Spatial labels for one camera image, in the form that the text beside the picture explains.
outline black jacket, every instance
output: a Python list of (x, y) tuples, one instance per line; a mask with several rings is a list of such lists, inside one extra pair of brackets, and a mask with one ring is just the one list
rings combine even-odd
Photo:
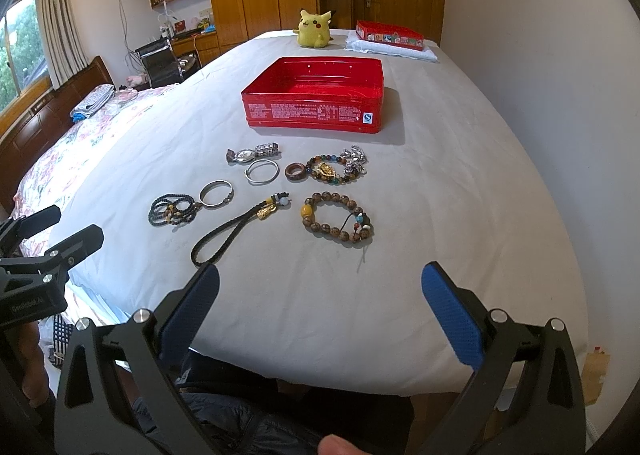
[[(223, 455), (316, 455), (321, 435), (245, 399), (216, 393), (183, 393), (187, 406)], [(142, 431), (166, 450), (142, 399), (133, 405)]]

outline striped curtain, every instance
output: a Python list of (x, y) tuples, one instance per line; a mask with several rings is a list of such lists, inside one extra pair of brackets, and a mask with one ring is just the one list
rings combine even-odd
[(88, 65), (71, 4), (69, 0), (36, 0), (36, 12), (51, 83), (59, 88)]

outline metal screw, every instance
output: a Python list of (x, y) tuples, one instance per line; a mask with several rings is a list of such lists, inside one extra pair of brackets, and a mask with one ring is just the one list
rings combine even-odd
[(562, 332), (564, 330), (564, 321), (560, 318), (553, 318), (551, 320), (551, 328), (557, 332)]
[(136, 323), (144, 323), (151, 316), (151, 311), (147, 309), (139, 309), (133, 313), (133, 321)]
[(85, 330), (89, 328), (89, 325), (91, 325), (91, 320), (89, 318), (80, 318), (76, 323), (76, 329)]
[(490, 316), (496, 323), (505, 323), (509, 318), (509, 315), (502, 309), (493, 309)]

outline pikachu plush toy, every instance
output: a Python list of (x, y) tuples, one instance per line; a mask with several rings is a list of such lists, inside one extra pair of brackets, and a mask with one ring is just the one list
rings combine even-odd
[(313, 47), (321, 49), (325, 47), (331, 36), (329, 36), (329, 24), (331, 23), (331, 11), (319, 15), (309, 14), (306, 10), (300, 11), (300, 24), (298, 30), (294, 30), (298, 35), (300, 47)]

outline human hand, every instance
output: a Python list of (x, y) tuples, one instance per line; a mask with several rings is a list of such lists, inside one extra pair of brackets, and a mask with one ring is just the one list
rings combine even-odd
[(49, 374), (44, 367), (44, 354), (38, 342), (40, 330), (37, 323), (25, 323), (18, 327), (18, 352), (24, 369), (22, 392), (31, 408), (44, 405), (49, 398)]
[(318, 455), (369, 455), (337, 435), (324, 437), (318, 445)]

